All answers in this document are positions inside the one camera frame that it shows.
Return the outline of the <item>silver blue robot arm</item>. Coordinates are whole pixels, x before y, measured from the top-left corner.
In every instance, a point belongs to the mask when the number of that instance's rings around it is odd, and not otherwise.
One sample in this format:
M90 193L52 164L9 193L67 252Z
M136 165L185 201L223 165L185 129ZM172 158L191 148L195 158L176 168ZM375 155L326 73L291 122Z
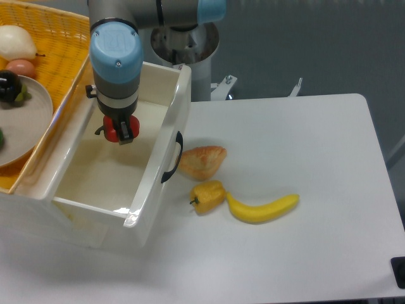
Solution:
M226 1L88 1L89 58L94 84L86 87L104 114L97 133L113 143L139 134L137 107L144 52L139 31L152 29L151 47L165 64L209 65L219 45L215 22Z

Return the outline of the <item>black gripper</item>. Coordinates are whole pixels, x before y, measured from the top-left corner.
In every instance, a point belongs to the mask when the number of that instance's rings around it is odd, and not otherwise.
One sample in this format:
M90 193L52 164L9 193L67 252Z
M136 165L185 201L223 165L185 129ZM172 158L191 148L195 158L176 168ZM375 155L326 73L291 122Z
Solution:
M137 107L138 91L126 98L115 99L105 96L94 84L85 87L86 96L95 98L101 112L120 123L119 145L129 144L134 140L134 135L130 124L126 121L132 115Z

